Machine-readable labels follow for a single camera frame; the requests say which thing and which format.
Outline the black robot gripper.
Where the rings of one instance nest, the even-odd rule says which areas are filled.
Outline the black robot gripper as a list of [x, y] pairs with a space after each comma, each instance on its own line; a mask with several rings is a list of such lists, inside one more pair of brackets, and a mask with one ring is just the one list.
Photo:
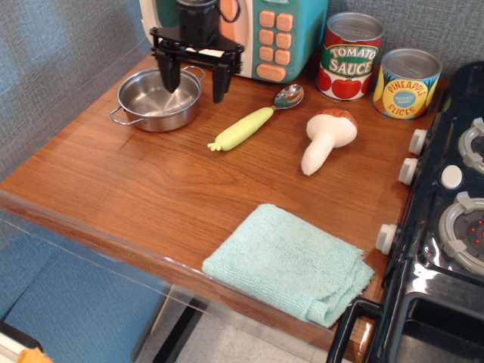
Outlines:
[[244, 46], [220, 32], [227, 17], [219, 3], [176, 3], [175, 16], [176, 26], [149, 30], [165, 89], [173, 93], [179, 87], [181, 61], [196, 61], [213, 67], [213, 102], [222, 102], [232, 74], [241, 71]]

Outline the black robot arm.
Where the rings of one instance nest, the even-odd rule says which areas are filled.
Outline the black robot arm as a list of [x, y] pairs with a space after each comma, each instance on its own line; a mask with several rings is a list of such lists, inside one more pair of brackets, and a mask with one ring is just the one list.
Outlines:
[[241, 71], [244, 46], [219, 31], [218, 1], [178, 1], [178, 26], [153, 27], [154, 57], [165, 89], [173, 93], [181, 82], [180, 63], [193, 62], [213, 69], [213, 102], [223, 101], [231, 78]]

